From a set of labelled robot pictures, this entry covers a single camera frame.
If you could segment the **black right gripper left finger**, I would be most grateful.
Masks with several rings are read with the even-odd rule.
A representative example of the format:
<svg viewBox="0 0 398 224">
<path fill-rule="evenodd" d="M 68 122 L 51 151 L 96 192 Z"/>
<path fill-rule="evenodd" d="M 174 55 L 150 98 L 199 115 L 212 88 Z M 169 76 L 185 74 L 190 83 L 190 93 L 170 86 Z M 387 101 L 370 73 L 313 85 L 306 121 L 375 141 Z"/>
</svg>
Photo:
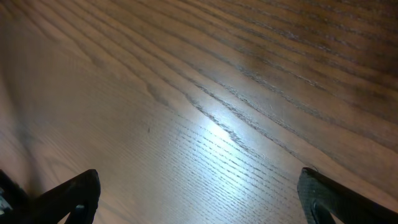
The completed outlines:
<svg viewBox="0 0 398 224">
<path fill-rule="evenodd" d="M 1 223 L 92 223 L 101 194 L 99 176 L 89 169 L 37 198 L 1 172 Z"/>
</svg>

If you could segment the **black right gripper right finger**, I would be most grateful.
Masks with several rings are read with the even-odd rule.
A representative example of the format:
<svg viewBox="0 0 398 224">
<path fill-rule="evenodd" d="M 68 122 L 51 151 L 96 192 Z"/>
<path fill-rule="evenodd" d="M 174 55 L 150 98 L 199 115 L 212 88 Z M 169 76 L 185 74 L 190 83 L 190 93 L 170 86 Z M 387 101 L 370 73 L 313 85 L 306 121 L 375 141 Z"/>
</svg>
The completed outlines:
<svg viewBox="0 0 398 224">
<path fill-rule="evenodd" d="M 308 223 L 334 223 L 336 217 L 350 223 L 397 223 L 397 213 L 321 173 L 304 167 L 297 184 Z"/>
</svg>

